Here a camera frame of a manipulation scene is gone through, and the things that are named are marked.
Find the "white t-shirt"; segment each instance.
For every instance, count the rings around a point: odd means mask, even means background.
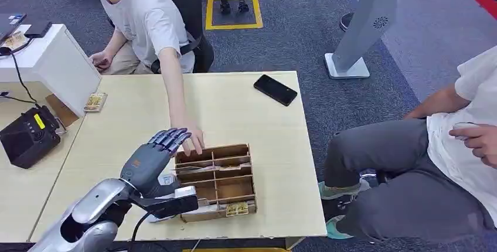
[[[183,73],[193,71],[193,52],[181,56],[179,51],[188,44],[188,37],[183,18],[172,0],[120,0],[116,4],[100,1],[115,28],[131,41],[133,51],[144,65],[150,67],[162,49],[172,47],[181,57]]]
[[[457,69],[461,77],[456,92],[471,103],[455,113],[428,117],[428,155],[447,177],[477,198],[497,224],[497,169],[483,164],[463,141],[449,135],[459,122],[497,126],[497,46]]]

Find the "wooden organizer box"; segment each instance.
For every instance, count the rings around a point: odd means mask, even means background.
[[[181,215],[185,222],[257,211],[249,145],[208,148],[201,155],[192,151],[191,156],[178,152],[175,161],[181,186],[195,186],[199,199],[198,210]],[[237,207],[242,210],[233,212]]]

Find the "white stand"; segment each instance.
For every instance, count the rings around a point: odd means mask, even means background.
[[[336,71],[335,63],[331,58],[332,56],[333,53],[325,54],[326,67],[328,68],[329,76],[332,79],[358,79],[369,77],[369,70],[362,57],[346,72],[338,72]]]
[[[29,27],[21,25],[18,30],[26,32]],[[54,94],[78,117],[84,116],[83,108],[90,94],[97,90],[101,76],[64,25],[52,25],[45,37],[34,39],[15,56],[26,85],[42,83],[44,90]],[[20,87],[13,58],[0,57],[0,92],[14,92]],[[32,93],[37,94],[38,90],[33,89]],[[24,90],[10,96],[28,100]]]
[[[359,0],[357,11],[333,54],[325,55],[332,79],[367,78],[362,56],[396,18],[397,0]]]

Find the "robotic arm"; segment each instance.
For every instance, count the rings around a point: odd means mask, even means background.
[[[119,179],[106,179],[75,202],[29,252],[102,252],[114,241],[132,204],[161,219],[198,209],[193,186],[160,185],[158,176],[179,146],[186,129],[161,131],[124,164]],[[168,195],[169,198],[156,199]]]

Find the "teal shoe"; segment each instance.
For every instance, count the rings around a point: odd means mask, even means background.
[[[325,182],[319,183],[318,186],[319,195],[321,195],[321,199],[323,200],[337,199],[344,195],[358,195],[359,192],[363,192],[364,190],[371,188],[369,183],[364,179],[360,179],[357,185],[348,188],[329,188],[325,186]]]
[[[346,233],[341,233],[336,229],[336,223],[340,220],[342,220],[345,217],[345,215],[339,215],[331,218],[327,223],[326,223],[326,230],[328,231],[328,238],[330,239],[349,239],[352,238],[353,236],[350,236]]]

